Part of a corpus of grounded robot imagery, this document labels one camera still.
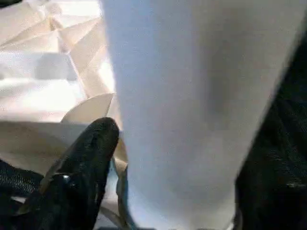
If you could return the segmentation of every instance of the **crumpled white paper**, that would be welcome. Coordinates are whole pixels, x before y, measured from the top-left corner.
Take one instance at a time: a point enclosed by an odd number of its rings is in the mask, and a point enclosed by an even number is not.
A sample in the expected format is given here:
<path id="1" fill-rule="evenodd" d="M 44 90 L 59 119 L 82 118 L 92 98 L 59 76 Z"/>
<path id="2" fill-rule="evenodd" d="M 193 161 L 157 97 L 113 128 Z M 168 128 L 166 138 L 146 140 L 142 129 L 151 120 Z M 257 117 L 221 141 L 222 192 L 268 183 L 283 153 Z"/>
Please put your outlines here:
<path id="1" fill-rule="evenodd" d="M 0 28 L 0 121 L 60 122 L 106 93 L 100 104 L 110 107 L 115 83 L 97 1 L 24 1 L 0 10 Z"/>
<path id="2" fill-rule="evenodd" d="M 97 1 L 24 1 L 0 10 L 0 30 L 0 159 L 44 174 L 92 121 L 121 127 Z M 115 212 L 116 180 L 103 201 Z"/>

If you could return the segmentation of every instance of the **black mesh fabric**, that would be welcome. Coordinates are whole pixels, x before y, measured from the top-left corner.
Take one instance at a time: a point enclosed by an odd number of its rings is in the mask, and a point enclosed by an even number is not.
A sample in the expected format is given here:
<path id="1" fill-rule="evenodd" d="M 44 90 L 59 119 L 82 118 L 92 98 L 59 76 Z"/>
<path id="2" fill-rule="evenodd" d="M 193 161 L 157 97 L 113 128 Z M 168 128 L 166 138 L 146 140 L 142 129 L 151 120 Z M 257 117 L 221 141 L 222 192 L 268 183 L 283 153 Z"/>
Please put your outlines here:
<path id="1" fill-rule="evenodd" d="M 43 176 L 18 169 L 0 160 L 0 194 L 27 197 L 39 186 Z"/>
<path id="2" fill-rule="evenodd" d="M 307 230 L 307 38 L 237 180 L 244 230 Z"/>

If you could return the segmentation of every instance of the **white paper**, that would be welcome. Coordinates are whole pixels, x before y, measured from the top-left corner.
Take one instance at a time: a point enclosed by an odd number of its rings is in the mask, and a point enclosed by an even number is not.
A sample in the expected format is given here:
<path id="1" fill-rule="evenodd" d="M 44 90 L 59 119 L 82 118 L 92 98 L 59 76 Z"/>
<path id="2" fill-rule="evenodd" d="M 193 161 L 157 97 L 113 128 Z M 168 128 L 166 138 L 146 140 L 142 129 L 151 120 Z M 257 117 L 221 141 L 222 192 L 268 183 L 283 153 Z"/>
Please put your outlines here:
<path id="1" fill-rule="evenodd" d="M 114 94 L 112 98 L 107 116 L 113 118 L 116 121 L 119 129 L 123 130 L 123 123 L 120 116 L 119 103 L 116 94 Z"/>
<path id="2" fill-rule="evenodd" d="M 3 78 L 77 80 L 73 65 L 65 54 L 0 52 L 0 57 L 0 80 Z"/>
<path id="3" fill-rule="evenodd" d="M 0 45 L 11 40 L 20 32 L 42 21 L 42 14 L 27 2 L 0 10 Z"/>
<path id="4" fill-rule="evenodd" d="M 102 94 L 80 103 L 66 113 L 62 122 L 89 124 L 107 115 L 113 94 Z"/>
<path id="5" fill-rule="evenodd" d="M 69 48 L 73 48 L 74 45 L 86 36 L 100 20 L 100 18 L 95 18 L 61 29 L 59 30 L 59 35 Z"/>
<path id="6" fill-rule="evenodd" d="M 45 174 L 85 128 L 77 124 L 0 122 L 0 159 Z"/>
<path id="7" fill-rule="evenodd" d="M 99 3 L 96 0 L 65 1 L 58 0 L 46 4 L 50 13 L 60 13 L 73 16 L 97 16 L 101 15 Z"/>
<path id="8" fill-rule="evenodd" d="M 105 29 L 102 21 L 99 21 L 69 52 L 78 73 L 87 68 L 100 47 L 105 45 Z"/>
<path id="9" fill-rule="evenodd" d="M 51 17 L 51 19 L 53 20 L 53 24 L 58 29 L 63 29 L 73 25 L 84 23 L 95 18 L 97 18 L 97 16 L 76 16 L 63 14 L 55 14 Z"/>
<path id="10" fill-rule="evenodd" d="M 33 25 L 32 27 L 29 27 L 28 29 L 20 32 L 14 38 L 3 43 L 1 46 L 17 43 L 17 42 L 27 40 L 32 37 L 40 36 L 42 34 L 47 34 L 49 32 L 51 32 L 50 18 L 46 18 L 42 20 L 41 22 Z"/>
<path id="11" fill-rule="evenodd" d="M 66 80 L 0 81 L 0 120 L 60 122 L 76 104 Z"/>
<path id="12" fill-rule="evenodd" d="M 60 53 L 65 50 L 57 31 L 0 47 L 0 51 Z"/>
<path id="13" fill-rule="evenodd" d="M 109 66 L 106 46 L 100 47 L 87 68 L 80 73 L 80 80 L 89 97 L 115 92 L 113 71 Z"/>

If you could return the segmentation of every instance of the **black fabric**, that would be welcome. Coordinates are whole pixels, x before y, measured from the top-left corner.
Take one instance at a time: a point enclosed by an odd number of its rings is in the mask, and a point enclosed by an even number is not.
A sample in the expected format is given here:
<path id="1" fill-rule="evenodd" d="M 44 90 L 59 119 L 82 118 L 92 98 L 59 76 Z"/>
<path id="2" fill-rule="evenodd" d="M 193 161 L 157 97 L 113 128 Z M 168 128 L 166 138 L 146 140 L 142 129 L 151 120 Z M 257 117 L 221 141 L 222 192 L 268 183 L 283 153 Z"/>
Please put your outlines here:
<path id="1" fill-rule="evenodd" d="M 307 230 L 307 39 L 237 180 L 244 230 Z"/>
<path id="2" fill-rule="evenodd" d="M 0 194 L 27 197 L 43 178 L 38 173 L 14 168 L 0 160 Z"/>
<path id="3" fill-rule="evenodd" d="M 12 199 L 10 195 L 0 194 L 0 217 L 15 214 L 21 205 L 22 203 Z"/>

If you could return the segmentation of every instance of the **shiny black material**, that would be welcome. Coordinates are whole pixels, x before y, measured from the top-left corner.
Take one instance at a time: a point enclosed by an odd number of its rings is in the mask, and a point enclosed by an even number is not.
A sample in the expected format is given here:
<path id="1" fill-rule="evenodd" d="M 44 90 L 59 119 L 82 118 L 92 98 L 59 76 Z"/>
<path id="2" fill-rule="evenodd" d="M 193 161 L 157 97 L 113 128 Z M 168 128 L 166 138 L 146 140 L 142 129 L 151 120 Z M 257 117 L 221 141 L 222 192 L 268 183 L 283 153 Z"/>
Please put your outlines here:
<path id="1" fill-rule="evenodd" d="M 94 121 L 51 167 L 15 215 L 0 219 L 14 230 L 92 230 L 105 193 L 119 129 L 111 118 Z"/>

